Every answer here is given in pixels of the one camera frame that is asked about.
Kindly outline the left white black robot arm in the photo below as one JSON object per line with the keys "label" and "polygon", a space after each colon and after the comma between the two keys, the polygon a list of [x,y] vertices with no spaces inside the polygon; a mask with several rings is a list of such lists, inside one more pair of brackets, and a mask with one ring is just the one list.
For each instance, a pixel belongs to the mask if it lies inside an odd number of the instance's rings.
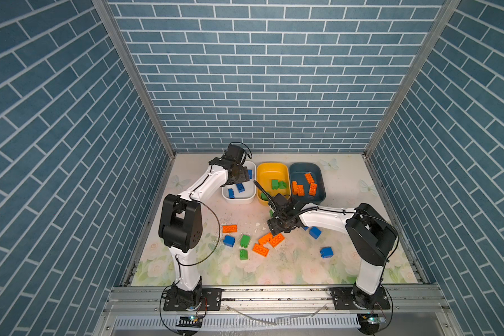
{"label": "left white black robot arm", "polygon": [[200,262],[195,252],[203,231],[202,209],[208,207],[205,202],[217,190],[250,180],[247,158],[253,158],[250,148],[242,142],[231,142],[222,156],[209,161],[192,186],[162,200],[158,235],[172,255],[176,274],[167,292],[170,309],[192,311],[204,305],[197,269]]}

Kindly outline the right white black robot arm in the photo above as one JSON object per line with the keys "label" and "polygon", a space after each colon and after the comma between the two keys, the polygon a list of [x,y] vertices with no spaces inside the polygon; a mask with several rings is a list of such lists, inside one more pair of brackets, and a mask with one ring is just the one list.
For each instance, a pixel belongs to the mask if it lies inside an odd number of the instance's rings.
{"label": "right white black robot arm", "polygon": [[274,236],[296,228],[306,229],[313,237],[319,236],[321,229],[347,235],[361,258],[351,292],[353,301],[361,309],[374,307],[384,269],[398,242],[398,232],[391,224],[366,203],[354,209],[336,209],[304,204],[280,194],[268,196],[267,203],[272,210],[267,225]]}

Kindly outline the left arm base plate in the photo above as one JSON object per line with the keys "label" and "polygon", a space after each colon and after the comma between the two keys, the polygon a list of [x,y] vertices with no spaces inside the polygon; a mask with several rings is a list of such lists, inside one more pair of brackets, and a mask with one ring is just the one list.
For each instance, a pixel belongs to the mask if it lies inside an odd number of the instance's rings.
{"label": "left arm base plate", "polygon": [[222,300],[221,288],[202,288],[201,290],[184,291],[173,286],[162,299],[165,312],[185,311],[219,311]]}

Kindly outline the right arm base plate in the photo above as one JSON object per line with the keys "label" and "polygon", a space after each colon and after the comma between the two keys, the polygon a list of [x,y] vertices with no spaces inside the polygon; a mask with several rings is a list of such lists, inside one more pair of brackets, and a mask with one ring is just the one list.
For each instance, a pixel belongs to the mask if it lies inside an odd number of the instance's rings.
{"label": "right arm base plate", "polygon": [[390,309],[391,301],[386,291],[380,286],[375,294],[369,295],[356,285],[352,287],[330,287],[328,289],[330,296],[333,298],[334,307],[336,310],[371,310],[375,308]]}

